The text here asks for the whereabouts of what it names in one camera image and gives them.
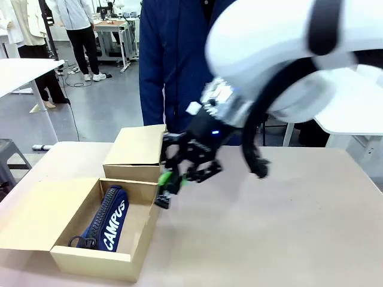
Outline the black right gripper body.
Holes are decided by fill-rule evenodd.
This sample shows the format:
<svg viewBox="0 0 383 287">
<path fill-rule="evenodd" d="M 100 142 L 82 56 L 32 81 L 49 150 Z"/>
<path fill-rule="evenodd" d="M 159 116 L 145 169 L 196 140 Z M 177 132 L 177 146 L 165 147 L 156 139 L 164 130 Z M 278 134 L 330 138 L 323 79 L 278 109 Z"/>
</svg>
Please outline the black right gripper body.
<svg viewBox="0 0 383 287">
<path fill-rule="evenodd" d="M 213 161 L 220 147 L 237 132 L 238 128 L 199 111 L 180 137 L 178 156 L 192 163 Z"/>
</svg>

